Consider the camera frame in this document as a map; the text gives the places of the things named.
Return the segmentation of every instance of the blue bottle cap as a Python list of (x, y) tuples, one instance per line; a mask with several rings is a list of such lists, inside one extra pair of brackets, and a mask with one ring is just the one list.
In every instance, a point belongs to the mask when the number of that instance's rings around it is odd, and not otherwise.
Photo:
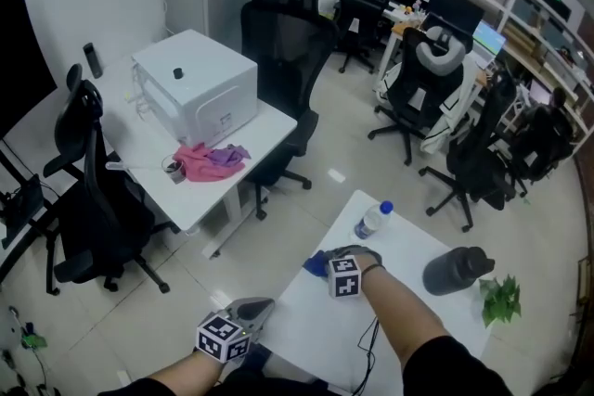
[(383, 201), (380, 205), (380, 211), (383, 214), (390, 214), (392, 212), (392, 210), (394, 209), (394, 205), (392, 204), (392, 201)]

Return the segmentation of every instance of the black tumbler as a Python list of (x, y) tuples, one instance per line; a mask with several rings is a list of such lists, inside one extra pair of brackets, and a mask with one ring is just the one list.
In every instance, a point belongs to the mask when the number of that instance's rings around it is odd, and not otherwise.
[(425, 266), (423, 284), (434, 296), (470, 287), (481, 275), (493, 271), (495, 261), (481, 248), (455, 248)]

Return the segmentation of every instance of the black and white marker cube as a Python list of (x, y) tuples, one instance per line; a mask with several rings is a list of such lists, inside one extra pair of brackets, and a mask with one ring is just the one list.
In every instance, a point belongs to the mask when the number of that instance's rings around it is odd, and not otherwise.
[(361, 269), (354, 256), (345, 256), (328, 262), (330, 295), (335, 299), (356, 297), (361, 294)]
[(196, 346), (221, 363), (248, 352), (251, 335), (230, 320), (215, 315), (196, 329)]

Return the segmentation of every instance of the potted plant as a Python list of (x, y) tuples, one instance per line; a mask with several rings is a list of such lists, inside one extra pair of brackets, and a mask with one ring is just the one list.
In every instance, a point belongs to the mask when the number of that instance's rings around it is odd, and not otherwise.
[(490, 326), (495, 320), (511, 322), (511, 317), (517, 313), (522, 316), (520, 305), (520, 286), (515, 277), (508, 275), (503, 284), (497, 279), (480, 279), (481, 297), (484, 299), (483, 321), (484, 326)]

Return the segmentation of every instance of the plastic bottle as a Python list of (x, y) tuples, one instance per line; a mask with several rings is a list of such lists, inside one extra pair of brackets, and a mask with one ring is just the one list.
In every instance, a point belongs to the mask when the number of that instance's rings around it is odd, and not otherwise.
[(353, 233), (359, 239), (367, 239), (390, 220), (390, 213), (393, 209), (392, 201), (383, 201), (379, 205), (372, 206), (355, 225)]
[(423, 284), (430, 294), (444, 296), (470, 287), (494, 268), (481, 248), (455, 248), (425, 266)]

